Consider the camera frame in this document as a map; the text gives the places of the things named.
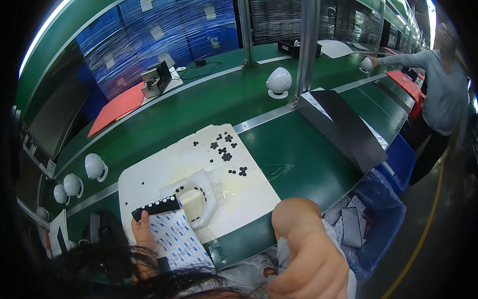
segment woman's hair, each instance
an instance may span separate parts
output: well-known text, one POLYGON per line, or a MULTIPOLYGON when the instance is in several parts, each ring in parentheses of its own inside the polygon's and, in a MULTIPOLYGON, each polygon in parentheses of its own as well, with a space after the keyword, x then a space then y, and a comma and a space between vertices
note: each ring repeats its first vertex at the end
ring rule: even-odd
POLYGON ((106 293, 115 298, 250 298, 236 288, 228 288, 228 280, 215 269, 194 268, 160 273, 156 254, 143 247, 122 244, 82 244, 53 259, 47 266, 53 274, 57 295, 80 297, 106 293), (147 272, 149 278, 143 277, 147 272), (110 288, 99 292, 91 281, 103 276, 110 288))

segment gray sweater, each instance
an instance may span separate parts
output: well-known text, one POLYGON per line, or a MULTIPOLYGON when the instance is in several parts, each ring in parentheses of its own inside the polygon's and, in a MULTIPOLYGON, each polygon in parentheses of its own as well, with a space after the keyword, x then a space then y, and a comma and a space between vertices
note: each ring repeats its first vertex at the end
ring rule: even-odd
POLYGON ((443 69, 440 50, 426 50, 416 54, 392 55, 378 58, 381 65, 419 67, 426 71, 428 89, 422 110, 423 119, 441 135, 451 135, 460 122, 458 144, 461 144, 467 124, 467 77, 455 61, 451 71, 443 69))

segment worker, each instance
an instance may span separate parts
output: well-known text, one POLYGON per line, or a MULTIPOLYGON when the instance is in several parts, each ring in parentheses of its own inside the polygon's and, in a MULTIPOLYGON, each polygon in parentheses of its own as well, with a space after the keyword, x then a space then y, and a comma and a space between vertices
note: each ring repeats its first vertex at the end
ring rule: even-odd
POLYGON ((335 231, 309 199, 285 199, 274 208, 272 226, 277 247, 218 272, 195 268, 160 273, 156 262, 160 249, 149 227, 148 212, 142 212, 139 222, 132 219, 131 226, 136 247, 86 244, 59 256, 61 263, 56 269, 60 269, 60 276, 74 282, 65 288, 69 293, 91 295, 91 287, 72 278, 81 273, 85 277, 86 269, 106 267, 122 272, 126 269, 133 275, 131 283, 106 292, 115 298, 355 298, 356 278, 335 231), (260 265, 270 262, 271 267, 260 269, 260 265))
POLYGON ((411 124, 411 135, 406 138, 410 147, 417 151, 425 140, 430 140, 415 163, 409 184, 426 176, 448 147, 450 136, 459 123, 459 149, 467 123, 467 77, 455 57, 456 34, 444 23, 436 31, 440 49, 425 50, 416 54, 399 54, 383 58, 368 56, 372 68, 379 65, 419 67, 426 71, 428 81, 424 106, 411 124))

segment fluorescent light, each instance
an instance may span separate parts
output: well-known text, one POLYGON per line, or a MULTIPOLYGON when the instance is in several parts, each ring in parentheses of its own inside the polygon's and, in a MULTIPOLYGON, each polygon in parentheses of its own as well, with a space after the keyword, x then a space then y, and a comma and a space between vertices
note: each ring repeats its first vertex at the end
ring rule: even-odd
POLYGON ((400 19, 400 21, 401 21, 404 25, 407 24, 407 22, 405 22, 405 20, 402 19, 402 16, 401 16, 401 15, 397 14, 397 17, 400 19))
POLYGON ((435 44, 435 29, 436 29, 436 10, 432 0, 426 0, 428 6, 428 17, 430 18, 430 49, 433 50, 435 44))
POLYGON ((478 102, 477 102, 476 96, 475 96, 475 100, 473 101, 473 106, 475 106, 475 111, 478 113, 478 102))
POLYGON ((27 54, 25 55, 25 58, 22 61, 22 65, 20 66, 20 71, 18 72, 18 78, 20 78, 20 76, 22 75, 23 69, 25 68, 25 65, 27 64, 27 61, 30 58, 30 55, 32 54, 33 49, 35 48, 36 44, 40 40, 40 37, 42 37, 43 33, 46 31, 46 29, 51 24, 51 22, 53 22, 55 17, 61 12, 61 10, 71 1, 72 0, 63 0, 63 2, 61 2, 60 5, 58 5, 55 8, 55 10, 52 12, 52 14, 48 17, 48 19, 46 19, 45 23, 43 23, 42 27, 40 28, 40 30, 36 34, 35 38, 33 39, 32 44, 28 48, 28 51, 27 51, 27 54))

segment black power adapter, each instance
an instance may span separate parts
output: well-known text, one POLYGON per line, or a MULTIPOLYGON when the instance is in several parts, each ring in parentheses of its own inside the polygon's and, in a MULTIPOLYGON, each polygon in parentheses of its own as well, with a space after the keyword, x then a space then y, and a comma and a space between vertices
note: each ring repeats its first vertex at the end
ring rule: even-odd
POLYGON ((196 59, 194 61, 194 63, 196 63, 197 66, 205 66, 206 65, 206 60, 204 58, 196 59))

